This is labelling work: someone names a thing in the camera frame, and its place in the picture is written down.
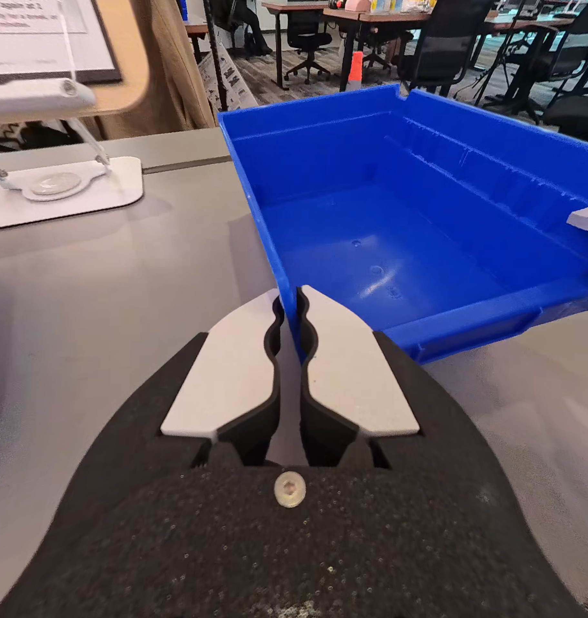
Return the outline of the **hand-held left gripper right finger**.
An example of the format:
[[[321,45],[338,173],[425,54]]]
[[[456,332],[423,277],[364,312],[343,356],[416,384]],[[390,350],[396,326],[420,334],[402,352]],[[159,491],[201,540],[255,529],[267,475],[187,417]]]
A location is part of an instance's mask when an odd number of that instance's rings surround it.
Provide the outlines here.
[[[311,466],[336,466],[350,444],[420,432],[376,333],[310,285],[297,289],[300,433]]]

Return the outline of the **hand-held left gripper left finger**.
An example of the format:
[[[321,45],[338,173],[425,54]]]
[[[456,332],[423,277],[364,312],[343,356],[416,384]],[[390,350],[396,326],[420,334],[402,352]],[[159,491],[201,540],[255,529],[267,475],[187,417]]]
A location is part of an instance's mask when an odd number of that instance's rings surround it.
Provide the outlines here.
[[[261,466],[280,422],[282,304],[277,289],[253,298],[209,332],[160,432],[230,443],[244,465]]]

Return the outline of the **blue plastic bin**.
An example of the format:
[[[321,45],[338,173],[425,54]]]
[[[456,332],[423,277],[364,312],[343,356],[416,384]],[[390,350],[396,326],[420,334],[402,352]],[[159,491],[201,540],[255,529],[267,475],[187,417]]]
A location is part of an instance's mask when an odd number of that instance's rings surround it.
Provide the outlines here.
[[[421,364],[588,311],[588,143],[396,86],[219,125],[295,337],[305,284]]]

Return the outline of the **black office chair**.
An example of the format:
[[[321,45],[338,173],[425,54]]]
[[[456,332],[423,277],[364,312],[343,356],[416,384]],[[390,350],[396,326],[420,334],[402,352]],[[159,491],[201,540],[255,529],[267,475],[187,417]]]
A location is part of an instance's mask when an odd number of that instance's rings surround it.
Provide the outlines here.
[[[331,77],[331,72],[319,65],[315,60],[315,54],[332,42],[332,37],[325,29],[321,29],[321,17],[319,11],[294,11],[289,13],[287,26],[287,43],[298,54],[306,54],[303,62],[284,73],[283,80],[288,81],[290,75],[297,76],[298,72],[305,69],[305,84],[309,85],[311,69],[317,69],[318,75],[325,74],[326,80]]]
[[[527,53],[508,54],[509,64],[518,66],[514,80],[500,102],[502,113],[517,116],[526,112],[535,123],[557,126],[560,134],[572,135],[588,141],[588,97],[559,97],[560,92],[545,109],[531,99],[533,86],[542,82],[565,83],[588,70],[588,18],[583,11],[567,28],[555,50],[552,50],[556,30],[540,27]]]
[[[413,54],[406,44],[413,36],[400,36],[392,59],[407,92],[425,89],[442,97],[465,75],[477,36],[482,32],[494,1],[437,1],[421,32]]]

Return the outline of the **white desk stand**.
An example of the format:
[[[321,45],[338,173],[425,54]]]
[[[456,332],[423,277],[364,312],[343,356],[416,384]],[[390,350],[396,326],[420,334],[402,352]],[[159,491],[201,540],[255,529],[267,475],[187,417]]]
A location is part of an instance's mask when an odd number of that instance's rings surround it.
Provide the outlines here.
[[[96,103],[73,78],[12,80],[0,84],[0,114],[77,111]],[[144,195],[139,158],[110,158],[84,124],[68,121],[95,152],[93,160],[8,172],[0,167],[0,229],[111,210]]]

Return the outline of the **wooden desk black legs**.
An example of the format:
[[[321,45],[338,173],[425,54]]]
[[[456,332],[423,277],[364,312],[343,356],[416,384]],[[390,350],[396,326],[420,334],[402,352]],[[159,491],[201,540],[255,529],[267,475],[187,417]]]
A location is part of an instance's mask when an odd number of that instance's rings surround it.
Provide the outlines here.
[[[323,14],[323,16],[321,17],[320,27],[321,29],[325,29],[327,32],[327,22],[326,22],[326,16],[324,15],[324,10],[328,8],[328,2],[327,1],[263,1],[261,5],[264,8],[266,8],[266,10],[275,19],[276,79],[274,80],[274,83],[282,91],[288,91],[289,88],[285,84],[285,81],[283,80],[284,73],[286,72],[283,70],[283,49],[282,49],[283,45],[282,45],[281,17],[283,15],[287,15],[287,17],[289,17],[289,13],[294,12],[294,11],[319,11]]]
[[[340,74],[339,91],[344,92],[350,75],[352,64],[352,53],[355,36],[362,32],[364,27],[379,27],[385,24],[391,28],[399,30],[419,30],[425,24],[431,14],[421,11],[418,12],[363,12],[363,11],[347,11],[344,9],[325,8],[323,15],[329,22],[335,22],[346,31],[346,39],[344,44],[344,57],[342,60],[342,68]],[[484,41],[487,35],[500,35],[511,32],[529,32],[537,27],[551,27],[557,30],[566,29],[575,17],[559,17],[544,16],[536,20],[527,19],[511,19],[508,16],[497,17],[488,14],[483,25],[480,25],[476,30],[476,36]]]

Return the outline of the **printed paper sheet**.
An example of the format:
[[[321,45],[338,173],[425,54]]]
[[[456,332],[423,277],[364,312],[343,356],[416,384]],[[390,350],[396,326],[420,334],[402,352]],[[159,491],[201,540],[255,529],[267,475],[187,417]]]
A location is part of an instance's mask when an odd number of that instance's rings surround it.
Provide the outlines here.
[[[210,47],[209,36],[206,35],[207,49],[200,63],[198,70],[204,85],[205,94],[209,106],[216,117],[223,111],[236,111],[240,109],[254,108],[258,106],[258,101],[252,94],[248,83],[243,78],[240,70],[235,64],[234,55],[222,44],[220,35],[215,33],[215,43],[219,68],[221,71],[222,85],[225,89],[226,107],[221,104],[219,85],[215,72],[213,53]]]

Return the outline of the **tan fabric drape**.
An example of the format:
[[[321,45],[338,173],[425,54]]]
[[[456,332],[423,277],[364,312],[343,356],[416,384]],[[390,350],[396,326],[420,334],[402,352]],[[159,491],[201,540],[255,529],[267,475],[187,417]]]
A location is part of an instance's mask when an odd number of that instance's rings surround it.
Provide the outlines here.
[[[128,137],[215,128],[176,1],[132,1],[149,64],[143,101],[120,120]]]

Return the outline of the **black ribbed pole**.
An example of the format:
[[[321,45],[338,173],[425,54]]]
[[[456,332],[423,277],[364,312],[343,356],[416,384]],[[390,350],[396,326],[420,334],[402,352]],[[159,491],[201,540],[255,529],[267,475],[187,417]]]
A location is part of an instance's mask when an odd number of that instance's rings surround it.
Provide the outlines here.
[[[211,48],[211,54],[213,57],[213,65],[214,65],[214,70],[215,70],[215,78],[217,82],[219,101],[221,104],[221,112],[226,112],[228,111],[227,90],[225,88],[225,85],[222,79],[221,63],[219,60],[219,51],[217,47],[217,39],[215,35],[215,30],[214,30],[213,10],[211,7],[211,2],[203,1],[203,6],[204,6],[204,12],[205,12],[205,17],[206,17],[206,22],[207,22],[209,44]]]

